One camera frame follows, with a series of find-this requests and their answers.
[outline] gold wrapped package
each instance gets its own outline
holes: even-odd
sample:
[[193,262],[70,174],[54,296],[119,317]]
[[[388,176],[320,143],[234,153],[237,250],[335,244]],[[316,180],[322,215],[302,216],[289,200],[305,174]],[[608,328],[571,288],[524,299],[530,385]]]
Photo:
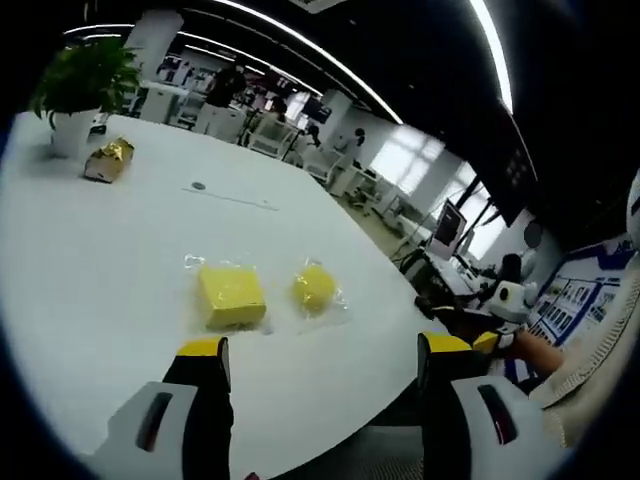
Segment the gold wrapped package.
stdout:
[[267,311],[253,270],[205,265],[198,273],[198,283],[209,327],[258,324]]
[[311,315],[319,315],[333,301],[336,282],[320,265],[309,265],[296,275],[293,295],[300,306]]
[[112,183],[131,163],[133,145],[120,137],[91,154],[84,166],[84,176],[92,180]]

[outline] yellow package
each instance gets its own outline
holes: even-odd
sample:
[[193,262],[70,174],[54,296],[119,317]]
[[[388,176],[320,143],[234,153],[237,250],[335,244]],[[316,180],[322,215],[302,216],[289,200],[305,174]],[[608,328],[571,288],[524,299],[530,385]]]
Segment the yellow package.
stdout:
[[267,311],[253,270],[205,265],[198,273],[198,283],[210,327],[257,324]]
[[310,265],[296,275],[293,295],[300,305],[312,315],[319,315],[333,301],[336,282],[320,265]]

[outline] black ceiling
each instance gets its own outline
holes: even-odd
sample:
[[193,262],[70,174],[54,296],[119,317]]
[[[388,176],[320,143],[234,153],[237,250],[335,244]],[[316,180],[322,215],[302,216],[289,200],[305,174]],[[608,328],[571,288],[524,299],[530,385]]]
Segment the black ceiling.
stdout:
[[[316,15],[287,0],[241,3],[320,45],[405,123],[442,138],[477,171],[501,165],[495,146],[513,132],[505,131],[493,60],[468,0],[347,0]],[[530,208],[566,248],[622,231],[626,190],[639,163],[628,151],[633,16],[615,1],[485,3],[505,50],[514,118],[538,174]],[[209,0],[95,5],[88,24],[134,23],[150,6],[179,8],[184,31],[251,53],[320,91],[338,81],[374,114],[391,119],[331,62],[237,9]],[[68,28],[84,23],[78,11]]]

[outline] potted plant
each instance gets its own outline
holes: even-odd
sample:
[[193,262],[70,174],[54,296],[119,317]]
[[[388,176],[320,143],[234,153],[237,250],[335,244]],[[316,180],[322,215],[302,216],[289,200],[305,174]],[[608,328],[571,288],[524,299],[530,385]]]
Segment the potted plant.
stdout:
[[96,114],[118,111],[125,93],[138,88],[134,59],[133,49],[117,38],[66,48],[56,56],[32,100],[35,114],[49,118],[55,155],[79,155]]

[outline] white flower pot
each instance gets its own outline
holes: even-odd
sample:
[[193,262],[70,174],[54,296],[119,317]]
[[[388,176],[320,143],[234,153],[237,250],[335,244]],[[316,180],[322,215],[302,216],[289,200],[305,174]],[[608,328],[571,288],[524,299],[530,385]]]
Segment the white flower pot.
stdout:
[[99,108],[76,112],[71,115],[55,113],[53,116],[53,136],[51,148],[57,157],[79,157],[87,144],[93,118]]

